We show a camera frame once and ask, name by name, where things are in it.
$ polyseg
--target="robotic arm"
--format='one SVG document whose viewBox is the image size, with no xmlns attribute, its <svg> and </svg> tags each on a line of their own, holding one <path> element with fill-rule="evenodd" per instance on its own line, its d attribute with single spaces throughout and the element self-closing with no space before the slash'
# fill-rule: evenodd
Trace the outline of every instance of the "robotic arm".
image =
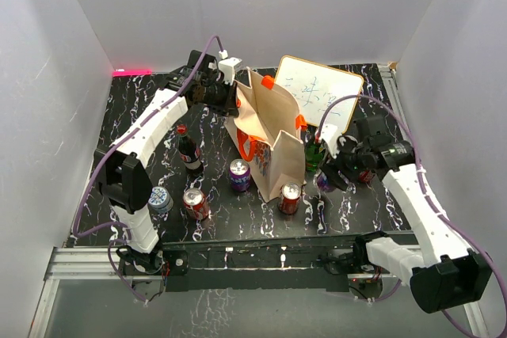
<svg viewBox="0 0 507 338">
<path fill-rule="evenodd" d="M 420 253 L 404 249 L 382 231 L 363 235 L 353 246 L 355 265 L 386 268 L 410 285 L 426 313 L 479 300 L 491 268 L 426 203 L 425 197 L 431 197 L 442 210 L 427 183 L 426 194 L 419 188 L 414 148 L 407 141 L 394 142 L 383 116 L 355 123 L 359 140 L 342 135 L 334 125 L 323 126 L 320 136 L 327 154 L 319 164 L 321 180 L 329 190 L 344 191 L 348 182 L 361 182 L 376 173 L 398 201 L 421 247 Z"/>
<path fill-rule="evenodd" d="M 211 55 L 192 51 L 187 65 L 168 74 L 147 109 L 113 143 L 121 145 L 112 154 L 107 146 L 95 151 L 97 161 L 110 154 L 96 182 L 132 236 L 128 246 L 116 253 L 141 272 L 156 270 L 162 262 L 158 235 L 147 208 L 152 189 L 146 172 L 150 156 L 167 131 L 194 104 L 205 104 L 221 116 L 238 115 L 234 76 L 242 61 L 228 58 L 226 51 L 221 51 L 219 58 L 216 62 Z M 345 190 L 350 182 L 368 182 L 378 175 L 402 208 L 421 252 L 404 249 L 378 231 L 358 237 L 353 252 L 342 259 L 352 260 L 356 267 L 386 268 L 410 285 L 416 302 L 427 313 L 479 300 L 491 268 L 426 203 L 425 197 L 431 197 L 442 210 L 428 184 L 425 183 L 425 194 L 418 188 L 420 178 L 425 178 L 418 176 L 414 148 L 407 141 L 393 140 L 386 132 L 383 116 L 355 123 L 359 139 L 342 135 L 334 125 L 323 125 L 319 139 L 326 143 L 327 151 L 319 164 L 320 180 L 327 190 Z"/>
<path fill-rule="evenodd" d="M 147 207 L 152 189 L 146 172 L 150 156 L 167 131 L 193 104 L 205 104 L 222 116 L 238 115 L 234 76 L 242 60 L 227 58 L 227 51 L 220 52 L 218 65 L 215 57 L 204 55 L 182 95 L 163 107 L 191 76 L 200 56 L 201 52 L 192 51 L 186 66 L 168 74 L 163 88 L 157 90 L 143 114 L 112 145 L 119 144 L 136 129 L 138 133 L 113 152 L 97 176 L 100 193 L 109 198 L 120 222 L 131 232 L 128 253 L 116 252 L 142 272 L 159 268 L 160 260 L 150 255 L 158 242 Z M 108 146 L 99 146 L 95 159 L 100 161 L 108 151 Z"/>
</svg>

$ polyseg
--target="paper bag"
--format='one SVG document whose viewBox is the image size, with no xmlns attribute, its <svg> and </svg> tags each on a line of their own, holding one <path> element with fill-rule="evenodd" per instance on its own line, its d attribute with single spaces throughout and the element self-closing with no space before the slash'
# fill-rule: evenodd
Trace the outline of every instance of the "paper bag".
<svg viewBox="0 0 507 338">
<path fill-rule="evenodd" d="M 248 70 L 250 87 L 238 82 L 239 116 L 225 127 L 265 202 L 279 196 L 288 182 L 303 185 L 306 128 L 297 100 L 285 88 Z"/>
</svg>

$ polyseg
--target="whiteboard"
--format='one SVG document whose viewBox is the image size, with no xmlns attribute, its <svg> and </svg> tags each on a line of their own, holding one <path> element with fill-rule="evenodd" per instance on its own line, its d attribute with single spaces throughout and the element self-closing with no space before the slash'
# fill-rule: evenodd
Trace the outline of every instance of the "whiteboard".
<svg viewBox="0 0 507 338">
<path fill-rule="evenodd" d="M 308 124 L 318 126 L 327 107 L 345 95 L 357 95 L 364 79 L 359 74 L 334 69 L 319 63 L 282 57 L 275 83 L 291 92 Z M 338 126 L 345 132 L 352 118 L 357 99 L 348 99 L 334 106 L 326 117 L 326 123 Z"/>
</svg>

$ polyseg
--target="red light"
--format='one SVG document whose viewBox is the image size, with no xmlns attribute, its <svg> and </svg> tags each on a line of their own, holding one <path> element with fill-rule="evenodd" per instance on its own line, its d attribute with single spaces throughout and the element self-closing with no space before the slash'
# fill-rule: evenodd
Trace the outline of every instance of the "red light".
<svg viewBox="0 0 507 338">
<path fill-rule="evenodd" d="M 153 73 L 151 70 L 114 70 L 112 73 L 113 77 L 125 77 L 128 75 L 148 75 Z"/>
</svg>

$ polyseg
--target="soda can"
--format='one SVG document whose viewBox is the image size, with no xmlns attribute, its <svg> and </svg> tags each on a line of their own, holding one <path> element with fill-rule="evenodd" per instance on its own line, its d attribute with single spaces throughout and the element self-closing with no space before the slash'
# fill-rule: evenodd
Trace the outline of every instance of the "soda can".
<svg viewBox="0 0 507 338">
<path fill-rule="evenodd" d="M 373 178 L 375 178 L 374 172 L 371 170 L 364 170 L 363 172 L 359 173 L 358 180 L 364 184 L 369 184 Z"/>
<path fill-rule="evenodd" d="M 332 184 L 330 184 L 326 174 L 324 174 L 324 172 L 322 171 L 318 173 L 317 176 L 315 177 L 315 183 L 317 184 L 318 189 L 321 192 L 330 193 L 334 189 L 336 189 Z"/>
<path fill-rule="evenodd" d="M 288 182 L 280 190 L 278 208 L 284 214 L 293 215 L 298 210 L 300 198 L 301 187 L 293 182 Z"/>
<path fill-rule="evenodd" d="M 229 165 L 231 187 L 236 192 L 246 192 L 250 186 L 250 166 L 245 160 L 238 158 Z"/>
<path fill-rule="evenodd" d="M 204 193 L 198 188 L 191 188 L 183 194 L 183 203 L 189 217 L 201 221 L 209 216 L 209 205 Z"/>
<path fill-rule="evenodd" d="M 148 205 L 151 206 L 159 214 L 168 213 L 174 205 L 173 197 L 162 186 L 155 186 L 151 189 L 151 196 L 148 200 Z"/>
</svg>

